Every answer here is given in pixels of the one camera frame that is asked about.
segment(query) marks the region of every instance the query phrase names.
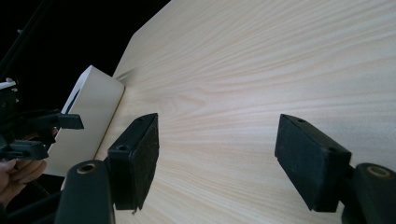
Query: light wood grain surface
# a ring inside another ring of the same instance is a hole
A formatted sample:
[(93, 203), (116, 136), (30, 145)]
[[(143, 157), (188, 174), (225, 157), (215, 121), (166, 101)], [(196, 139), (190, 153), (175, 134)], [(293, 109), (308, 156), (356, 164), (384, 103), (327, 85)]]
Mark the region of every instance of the light wood grain surface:
[(141, 211), (117, 223), (341, 223), (311, 212), (274, 155), (281, 113), (396, 170), (396, 1), (171, 1), (132, 37), (97, 154), (159, 114)]

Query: wooden table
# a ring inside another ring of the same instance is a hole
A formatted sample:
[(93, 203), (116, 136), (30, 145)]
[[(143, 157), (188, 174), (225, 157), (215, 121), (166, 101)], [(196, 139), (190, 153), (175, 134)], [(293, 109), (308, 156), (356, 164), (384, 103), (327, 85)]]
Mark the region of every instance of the wooden table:
[(396, 170), (395, 1), (171, 1), (132, 37), (97, 159), (159, 114), (141, 211), (117, 223), (341, 223), (307, 209), (274, 153), (281, 113)]

